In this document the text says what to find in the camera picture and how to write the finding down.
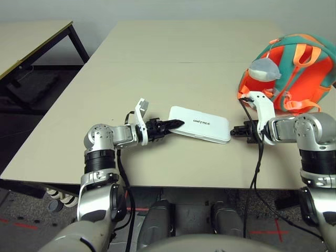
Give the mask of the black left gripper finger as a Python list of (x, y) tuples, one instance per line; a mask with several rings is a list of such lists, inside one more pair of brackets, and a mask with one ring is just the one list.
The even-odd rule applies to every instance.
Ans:
[(162, 131), (171, 131), (181, 127), (184, 124), (184, 121), (179, 119), (163, 121), (161, 124)]

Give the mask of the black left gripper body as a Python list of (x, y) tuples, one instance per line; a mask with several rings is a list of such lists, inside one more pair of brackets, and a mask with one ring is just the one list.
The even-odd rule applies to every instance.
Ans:
[(152, 118), (145, 123), (149, 142), (155, 142), (168, 134), (168, 121)]

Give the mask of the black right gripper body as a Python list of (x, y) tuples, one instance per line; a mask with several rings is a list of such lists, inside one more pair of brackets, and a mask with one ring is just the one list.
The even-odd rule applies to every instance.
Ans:
[(262, 142), (262, 137), (255, 132), (253, 128), (253, 124), (251, 121), (244, 121), (245, 128), (245, 137), (247, 138), (247, 143), (249, 144), (257, 144), (258, 142)]

